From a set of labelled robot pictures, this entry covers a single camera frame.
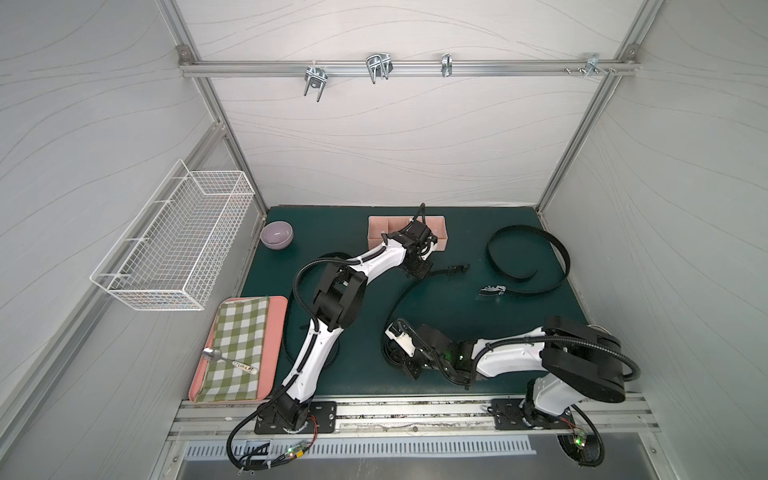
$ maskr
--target aluminum rail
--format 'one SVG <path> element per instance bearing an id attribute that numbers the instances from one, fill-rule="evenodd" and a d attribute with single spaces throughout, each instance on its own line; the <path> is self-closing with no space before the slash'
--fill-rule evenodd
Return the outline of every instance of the aluminum rail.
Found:
<path id="1" fill-rule="evenodd" d="M 550 75 L 582 75 L 584 60 L 474 60 L 452 61 L 453 77 L 525 77 Z M 301 77 L 307 68 L 322 68 L 329 77 L 369 77 L 364 61 L 198 61 L 179 65 L 184 77 Z M 635 75 L 640 64 L 631 61 L 600 60 L 599 69 L 591 76 Z M 440 60 L 392 61 L 392 77 L 441 77 Z"/>
<path id="2" fill-rule="evenodd" d="M 324 437 L 380 437 L 397 435 L 552 435 L 566 430 L 500 431 L 494 427 L 494 417 L 488 413 L 493 398 L 521 396 L 368 396 L 316 397 L 317 400 L 338 402 L 336 431 Z M 195 404 L 182 402 L 176 419 L 168 432 L 168 441 L 213 440 L 229 435 L 237 423 L 258 405 L 253 404 Z M 641 394 L 628 393 L 622 403 L 602 403 L 584 400 L 579 406 L 603 433 L 659 432 L 650 407 Z M 575 414 L 578 423 L 584 421 Z M 291 435 L 256 435 L 255 422 L 248 423 L 237 434 L 238 439 L 291 438 Z"/>
<path id="3" fill-rule="evenodd" d="M 650 26 L 654 23 L 654 19 L 658 15 L 665 1 L 666 0 L 645 0 L 643 5 L 640 6 L 640 10 L 637 11 L 637 15 L 632 21 L 632 26 L 616 52 L 618 58 L 637 59 L 637 53 L 640 50 L 641 42 L 648 33 Z M 538 204 L 536 204 L 536 211 L 539 212 L 539 216 L 544 213 L 547 206 L 552 201 L 554 193 L 565 178 L 565 173 L 578 156 L 581 147 L 584 145 L 590 132 L 592 132 L 592 128 L 597 123 L 600 114 L 605 109 L 605 106 L 608 104 L 614 91 L 616 91 L 616 87 L 619 85 L 620 80 L 621 77 L 618 76 L 603 78 L 600 86 L 598 86 L 597 91 L 594 93 L 594 97 L 592 97 L 592 101 L 587 107 L 587 111 L 584 113 L 584 117 L 581 119 L 581 123 L 576 128 L 558 165 L 549 177 L 549 182 L 544 188 L 544 193 L 541 195 L 541 199 L 538 201 Z"/>

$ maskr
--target pink tray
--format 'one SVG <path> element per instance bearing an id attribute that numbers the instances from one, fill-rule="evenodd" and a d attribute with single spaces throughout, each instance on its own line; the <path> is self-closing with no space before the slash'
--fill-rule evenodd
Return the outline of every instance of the pink tray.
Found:
<path id="1" fill-rule="evenodd" d="M 253 297 L 229 298 L 224 302 L 233 300 L 247 300 Z M 283 321 L 286 318 L 286 308 L 288 299 L 284 296 L 271 296 L 270 306 L 266 311 L 266 328 L 264 329 L 264 346 L 261 349 L 261 364 L 259 365 L 259 386 L 256 391 L 256 398 L 252 400 L 236 400 L 227 403 L 248 403 L 256 400 L 264 400 L 272 391 L 272 385 L 275 383 L 275 370 L 277 369 L 277 357 L 280 355 L 280 340 L 283 338 Z M 219 314 L 214 318 L 214 324 L 210 326 L 208 340 L 205 346 L 214 344 L 214 331 L 216 330 L 216 321 Z M 203 386 L 205 370 L 208 368 L 208 361 L 203 357 L 197 364 L 197 371 L 194 373 L 194 379 L 190 386 L 190 401 L 194 402 L 197 393 Z"/>

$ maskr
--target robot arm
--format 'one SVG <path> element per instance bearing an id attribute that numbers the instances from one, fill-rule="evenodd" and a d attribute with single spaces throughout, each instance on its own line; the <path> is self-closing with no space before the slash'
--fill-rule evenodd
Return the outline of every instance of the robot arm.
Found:
<path id="1" fill-rule="evenodd" d="M 506 372 L 550 372 L 528 385 L 521 410 L 531 426 L 548 423 L 548 416 L 558 417 L 585 398 L 624 401 L 623 360 L 606 353 L 621 355 L 621 343 L 572 320 L 552 317 L 543 327 L 522 335 L 460 343 L 427 325 L 413 329 L 403 319 L 392 323 L 385 334 L 402 350 L 402 367 L 413 379 L 424 368 L 440 370 L 464 386 Z"/>
<path id="2" fill-rule="evenodd" d="M 326 267 L 311 305 L 316 321 L 310 322 L 296 362 L 283 380 L 283 386 L 290 386 L 262 418 L 287 432 L 300 430 L 306 422 L 320 371 L 333 344 L 355 321 L 366 286 L 394 267 L 417 278 L 429 272 L 432 263 L 427 258 L 437 247 L 437 237 L 426 226 L 423 210 L 422 204 L 406 227 L 382 236 L 382 243 L 373 250 L 343 265 L 331 263 Z"/>

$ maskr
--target checkered napkin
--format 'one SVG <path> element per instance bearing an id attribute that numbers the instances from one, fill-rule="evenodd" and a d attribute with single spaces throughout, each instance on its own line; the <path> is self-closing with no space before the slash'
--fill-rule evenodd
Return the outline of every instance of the checkered napkin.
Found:
<path id="1" fill-rule="evenodd" d="M 221 304 L 213 346 L 221 350 L 224 358 L 259 367 L 269 303 L 270 298 L 262 296 Z M 229 362 L 209 362 L 195 402 L 252 400 L 256 398 L 258 384 L 258 375 Z"/>

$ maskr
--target wire basket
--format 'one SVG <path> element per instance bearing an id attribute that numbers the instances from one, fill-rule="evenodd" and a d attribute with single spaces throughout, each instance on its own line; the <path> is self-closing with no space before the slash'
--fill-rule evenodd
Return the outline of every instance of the wire basket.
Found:
<path id="1" fill-rule="evenodd" d="M 189 171 L 179 162 L 186 174 L 170 178 L 175 187 L 166 177 L 170 196 L 148 202 L 91 275 L 134 310 L 202 310 L 253 198 L 242 171 Z M 157 204 L 143 233 L 129 238 Z"/>

